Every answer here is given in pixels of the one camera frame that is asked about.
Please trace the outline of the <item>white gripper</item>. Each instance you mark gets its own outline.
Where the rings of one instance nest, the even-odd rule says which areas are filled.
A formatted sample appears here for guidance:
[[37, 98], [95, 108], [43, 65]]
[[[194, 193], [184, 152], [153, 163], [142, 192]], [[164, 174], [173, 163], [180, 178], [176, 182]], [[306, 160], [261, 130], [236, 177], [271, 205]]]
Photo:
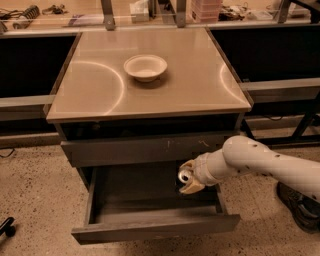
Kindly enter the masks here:
[[200, 183], [187, 183], [179, 189], [181, 194], [190, 195], [197, 193], [206, 186], [219, 183], [225, 176], [227, 165], [221, 151], [199, 155], [195, 160], [191, 159], [183, 163], [180, 170], [193, 170], [194, 176]]

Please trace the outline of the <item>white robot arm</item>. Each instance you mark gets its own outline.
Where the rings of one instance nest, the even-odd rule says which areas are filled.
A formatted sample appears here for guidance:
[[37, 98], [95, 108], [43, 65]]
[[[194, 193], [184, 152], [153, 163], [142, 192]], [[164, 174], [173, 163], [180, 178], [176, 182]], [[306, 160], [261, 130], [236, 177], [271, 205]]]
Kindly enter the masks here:
[[221, 149], [199, 155], [179, 167], [182, 194], [193, 194], [232, 176], [267, 174], [304, 196], [320, 201], [320, 163], [283, 155], [245, 136], [228, 138]]

